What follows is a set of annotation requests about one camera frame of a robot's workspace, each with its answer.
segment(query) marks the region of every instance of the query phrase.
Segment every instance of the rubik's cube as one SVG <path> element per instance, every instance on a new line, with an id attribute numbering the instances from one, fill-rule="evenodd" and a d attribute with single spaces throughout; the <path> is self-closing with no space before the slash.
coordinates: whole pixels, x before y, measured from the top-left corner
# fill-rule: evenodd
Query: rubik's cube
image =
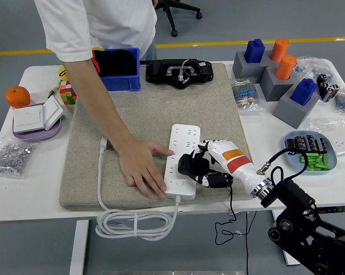
<path id="1" fill-rule="evenodd" d="M 64 105 L 74 105 L 76 103 L 77 95 L 69 81 L 62 81 L 60 83 L 59 94 L 63 99 Z"/>

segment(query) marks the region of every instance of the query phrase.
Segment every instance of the orange cap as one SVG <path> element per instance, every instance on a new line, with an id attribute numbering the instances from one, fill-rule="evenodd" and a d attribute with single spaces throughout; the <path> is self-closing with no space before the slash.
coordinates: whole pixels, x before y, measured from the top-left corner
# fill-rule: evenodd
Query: orange cap
<path id="1" fill-rule="evenodd" d="M 285 38 L 278 38 L 270 54 L 270 59 L 274 62 L 280 62 L 289 48 L 289 41 Z"/>
<path id="2" fill-rule="evenodd" d="M 279 67 L 277 68 L 275 73 L 276 77 L 281 80 L 288 80 L 291 77 L 296 64 L 297 58 L 290 54 L 286 54 L 285 56 L 283 56 L 281 62 L 279 63 Z"/>

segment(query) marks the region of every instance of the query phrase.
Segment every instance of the beige felt mat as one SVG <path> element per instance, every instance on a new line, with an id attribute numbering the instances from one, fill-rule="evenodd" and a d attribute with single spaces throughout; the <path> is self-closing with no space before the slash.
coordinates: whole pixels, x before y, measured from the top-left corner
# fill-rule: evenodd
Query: beige felt mat
<path id="1" fill-rule="evenodd" d="M 141 67 L 138 92 L 111 92 L 117 110 L 138 139 L 154 140 L 168 146 L 172 125 L 190 124 L 201 129 L 200 139 L 228 139 L 245 154 L 249 150 L 224 64 L 213 64 L 214 79 L 204 85 L 192 84 L 183 90 L 145 81 Z M 101 210 L 97 200 L 98 153 L 102 134 L 80 102 L 77 102 L 60 188 L 60 204 L 74 211 Z M 166 157 L 156 156 L 164 175 Z M 250 199 L 242 183 L 234 181 L 233 200 Z M 145 198 L 137 187 L 129 187 L 120 170 L 115 151 L 106 150 L 102 166 L 101 197 L 110 209 L 145 209 L 175 205 L 174 199 Z M 205 188 L 198 184 L 192 201 L 228 201 L 228 188 Z"/>

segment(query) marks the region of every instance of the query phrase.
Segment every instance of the white table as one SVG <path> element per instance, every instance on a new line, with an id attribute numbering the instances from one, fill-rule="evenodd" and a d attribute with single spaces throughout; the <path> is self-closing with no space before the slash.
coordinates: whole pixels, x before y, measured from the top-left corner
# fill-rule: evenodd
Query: white table
<path id="1" fill-rule="evenodd" d="M 231 80 L 234 79 L 232 61 L 225 62 Z M 34 66 L 25 70 L 21 86 L 31 93 L 33 103 L 46 100 L 48 92 L 58 82 L 59 66 Z M 267 103 L 258 86 L 261 104 L 264 111 L 258 115 L 240 115 L 251 152 L 253 163 L 260 168 L 272 155 L 283 148 L 283 137 L 294 129 L 271 115 L 276 102 Z M 0 177 L 0 221 L 21 221 L 32 219 L 77 218 L 88 219 L 96 217 L 97 211 L 67 211 L 59 202 L 59 190 L 65 153 L 70 135 L 73 107 L 65 108 L 60 132 L 50 140 L 41 142 L 34 150 L 25 168 L 23 179 Z M 299 129 L 311 118 L 334 118 L 331 104 L 318 102 L 310 115 Z M 0 140 L 11 135 L 13 109 L 10 108 L 0 132 Z M 285 176 L 296 173 L 287 163 L 285 156 L 274 162 L 284 168 Z M 345 205 L 345 156 L 338 158 L 338 165 L 326 175 L 301 175 L 295 182 L 310 196 L 316 199 L 318 207 Z M 248 201 L 233 201 L 233 208 L 237 211 L 264 210 L 258 199 Z M 277 200 L 267 209 L 283 209 Z M 219 213 L 228 211 L 228 202 L 194 204 L 180 206 L 181 213 Z M 170 213 L 173 207 L 161 207 L 160 211 Z"/>

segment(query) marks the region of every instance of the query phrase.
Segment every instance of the gray plastic holder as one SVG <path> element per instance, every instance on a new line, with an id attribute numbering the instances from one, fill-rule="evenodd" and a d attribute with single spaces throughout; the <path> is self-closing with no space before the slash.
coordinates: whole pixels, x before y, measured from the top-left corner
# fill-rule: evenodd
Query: gray plastic holder
<path id="1" fill-rule="evenodd" d="M 270 59 L 271 50 L 264 51 L 260 63 L 247 63 L 244 54 L 244 51 L 236 52 L 235 62 L 232 67 L 236 79 L 256 77 L 256 83 L 260 83 L 266 67 L 277 68 L 279 66 L 278 62 Z"/>
<path id="2" fill-rule="evenodd" d="M 288 125 L 297 129 L 299 125 L 306 119 L 310 114 L 317 101 L 319 96 L 314 94 L 311 99 L 306 103 L 305 106 L 295 102 L 290 99 L 292 96 L 296 85 L 293 85 L 279 100 L 273 116 L 276 116 L 278 119 L 284 121 Z"/>
<path id="3" fill-rule="evenodd" d="M 260 86 L 267 102 L 279 101 L 279 99 L 290 89 L 299 84 L 299 80 L 294 72 L 288 80 L 281 80 L 275 75 L 277 68 L 266 67 Z"/>

